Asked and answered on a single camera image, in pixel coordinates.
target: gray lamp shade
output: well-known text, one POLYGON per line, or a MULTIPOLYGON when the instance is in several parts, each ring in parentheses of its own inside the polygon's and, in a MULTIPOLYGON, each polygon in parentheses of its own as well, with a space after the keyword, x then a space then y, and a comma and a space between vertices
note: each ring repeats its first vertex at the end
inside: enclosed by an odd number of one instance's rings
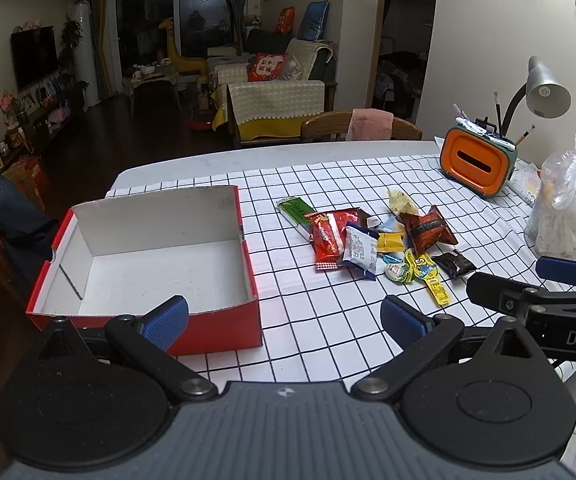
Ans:
POLYGON ((528 61, 526 104, 535 115, 545 119, 561 117, 570 109, 570 92, 566 90, 537 56, 528 61))

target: sofa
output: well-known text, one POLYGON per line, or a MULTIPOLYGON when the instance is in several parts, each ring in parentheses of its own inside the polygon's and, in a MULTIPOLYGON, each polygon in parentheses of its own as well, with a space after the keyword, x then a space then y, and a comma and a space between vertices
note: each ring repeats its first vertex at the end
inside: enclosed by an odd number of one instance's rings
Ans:
POLYGON ((213 129, 227 123, 237 147, 298 142, 303 121, 334 106, 334 49, 334 45, 323 41, 302 41, 290 34, 251 30, 243 56, 248 62, 214 67, 213 99, 218 112, 213 129), (301 80, 248 82, 248 67, 257 54, 285 52, 293 54, 303 67, 301 80), (256 109, 251 110, 255 108, 252 103, 257 104, 256 109))

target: television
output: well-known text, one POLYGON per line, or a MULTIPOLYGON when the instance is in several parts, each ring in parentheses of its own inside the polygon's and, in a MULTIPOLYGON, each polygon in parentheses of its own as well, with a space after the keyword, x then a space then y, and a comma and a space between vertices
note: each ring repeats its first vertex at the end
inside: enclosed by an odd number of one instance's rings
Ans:
POLYGON ((52 27, 16 32, 10 37, 10 46, 20 90, 59 68, 52 27))

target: sliding glass door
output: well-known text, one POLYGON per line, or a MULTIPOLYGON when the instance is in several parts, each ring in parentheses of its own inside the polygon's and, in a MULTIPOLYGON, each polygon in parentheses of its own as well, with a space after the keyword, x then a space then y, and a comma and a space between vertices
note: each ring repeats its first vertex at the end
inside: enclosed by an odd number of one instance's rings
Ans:
POLYGON ((115 82, 121 91, 135 65, 176 53, 205 57, 209 47, 232 41, 226 0, 108 0, 115 82), (164 20, 174 20, 175 45, 168 44, 164 20))

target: red snack package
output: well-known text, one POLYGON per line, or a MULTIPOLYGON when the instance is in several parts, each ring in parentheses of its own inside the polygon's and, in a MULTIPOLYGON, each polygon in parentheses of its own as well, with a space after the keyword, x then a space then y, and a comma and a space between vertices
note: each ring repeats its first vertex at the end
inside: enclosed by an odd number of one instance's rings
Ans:
POLYGON ((415 256, 424 254, 437 242, 450 245, 459 243, 436 205, 430 208, 426 216, 399 213, 399 220, 406 228, 415 256))
POLYGON ((344 265, 346 223, 366 226, 367 214, 359 208, 305 215, 312 222, 312 245, 317 270, 340 269, 344 265))
POLYGON ((270 81, 279 78, 284 60, 290 54, 257 54, 257 60, 248 72, 248 81, 270 81))
POLYGON ((279 21, 274 31, 277 34, 288 34, 292 32, 292 24, 294 23, 294 7, 286 7, 279 13, 279 21))

